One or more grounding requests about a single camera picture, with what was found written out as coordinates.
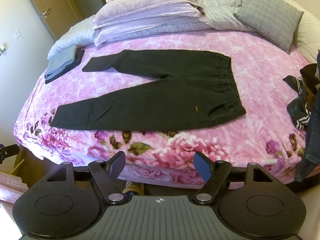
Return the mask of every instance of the bedspread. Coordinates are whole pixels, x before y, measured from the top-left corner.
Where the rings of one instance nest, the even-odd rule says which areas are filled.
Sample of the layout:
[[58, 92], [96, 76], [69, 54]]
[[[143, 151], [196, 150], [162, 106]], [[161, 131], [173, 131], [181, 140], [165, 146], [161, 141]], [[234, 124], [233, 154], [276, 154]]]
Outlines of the bedspread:
[[[152, 80], [116, 72], [84, 73], [91, 57], [123, 49], [188, 49], [220, 52], [232, 59], [232, 70], [247, 114], [218, 127], [191, 131], [75, 131], [49, 126], [59, 105], [97, 97]], [[14, 127], [16, 139], [39, 158], [55, 163], [87, 165], [126, 154], [121, 179], [175, 187], [199, 188], [203, 183], [193, 166], [194, 152], [233, 166], [264, 165], [284, 183], [293, 181], [304, 152], [305, 133], [295, 129], [286, 106], [296, 93], [282, 78], [299, 76], [307, 64], [297, 49], [291, 55], [259, 34], [205, 30], [162, 34], [85, 48], [82, 63], [44, 84], [43, 74], [26, 101]], [[267, 165], [270, 159], [276, 164]]]

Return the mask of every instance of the wooden floor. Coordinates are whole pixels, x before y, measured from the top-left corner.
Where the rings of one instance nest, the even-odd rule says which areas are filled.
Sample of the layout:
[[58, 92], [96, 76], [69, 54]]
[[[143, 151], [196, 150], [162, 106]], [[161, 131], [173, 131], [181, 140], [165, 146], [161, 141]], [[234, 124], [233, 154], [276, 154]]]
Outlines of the wooden floor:
[[[43, 176], [49, 173], [56, 167], [56, 164], [45, 159], [40, 160], [35, 157], [32, 152], [28, 149], [24, 148], [22, 154], [19, 154], [17, 157], [17, 162], [20, 159], [25, 159], [22, 166], [19, 168], [16, 175], [22, 178], [22, 181], [28, 185], [28, 187], [33, 186], [36, 182], [38, 182]], [[125, 181], [118, 179], [116, 181], [116, 185], [120, 190], [125, 188]], [[82, 188], [90, 188], [90, 184], [86, 182], [77, 182], [79, 187]], [[320, 184], [320, 174], [312, 176], [310, 178], [304, 179], [302, 183], [300, 182], [292, 182], [287, 184], [287, 187], [290, 188], [293, 192], [298, 193], [303, 190], [306, 190], [310, 187]], [[183, 188], [173, 188], [173, 187], [165, 187], [165, 186], [157, 186], [145, 184], [145, 193], [146, 195], [153, 196], [177, 196], [177, 195], [187, 195], [193, 196], [197, 192], [196, 189], [183, 189]]]

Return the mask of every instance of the dark jeans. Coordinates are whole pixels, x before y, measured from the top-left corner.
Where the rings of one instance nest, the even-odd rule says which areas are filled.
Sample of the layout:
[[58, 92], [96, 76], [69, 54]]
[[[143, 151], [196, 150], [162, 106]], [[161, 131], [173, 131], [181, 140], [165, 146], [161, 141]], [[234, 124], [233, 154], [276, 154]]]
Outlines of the dark jeans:
[[73, 130], [171, 131], [212, 127], [244, 115], [231, 58], [193, 50], [124, 50], [83, 71], [159, 80], [59, 106], [51, 126]]
[[306, 136], [305, 154], [297, 166], [294, 180], [302, 181], [320, 165], [320, 93], [313, 103]]

